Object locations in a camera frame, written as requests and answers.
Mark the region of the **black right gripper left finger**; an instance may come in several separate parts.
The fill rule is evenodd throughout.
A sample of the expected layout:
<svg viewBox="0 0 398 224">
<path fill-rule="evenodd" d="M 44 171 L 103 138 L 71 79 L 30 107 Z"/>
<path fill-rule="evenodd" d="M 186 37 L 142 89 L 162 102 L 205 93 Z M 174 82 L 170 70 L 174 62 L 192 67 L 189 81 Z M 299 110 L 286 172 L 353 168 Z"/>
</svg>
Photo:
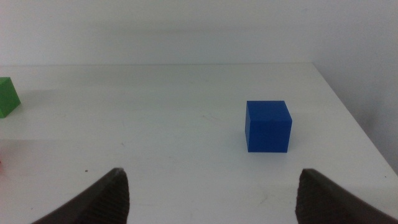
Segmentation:
<svg viewBox="0 0 398 224">
<path fill-rule="evenodd" d="M 35 221 L 36 224 L 118 223 L 129 215 L 129 186 L 122 168 L 113 168 L 82 193 Z"/>
</svg>

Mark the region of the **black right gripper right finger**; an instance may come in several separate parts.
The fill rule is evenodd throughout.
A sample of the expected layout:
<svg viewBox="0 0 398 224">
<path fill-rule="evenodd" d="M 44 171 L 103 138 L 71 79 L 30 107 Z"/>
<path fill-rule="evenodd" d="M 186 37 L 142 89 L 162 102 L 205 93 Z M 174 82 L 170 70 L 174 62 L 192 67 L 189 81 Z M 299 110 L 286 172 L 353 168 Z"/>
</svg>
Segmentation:
<svg viewBox="0 0 398 224">
<path fill-rule="evenodd" d="M 397 224 L 396 218 L 351 194 L 315 169 L 302 170 L 295 214 L 299 224 Z"/>
</svg>

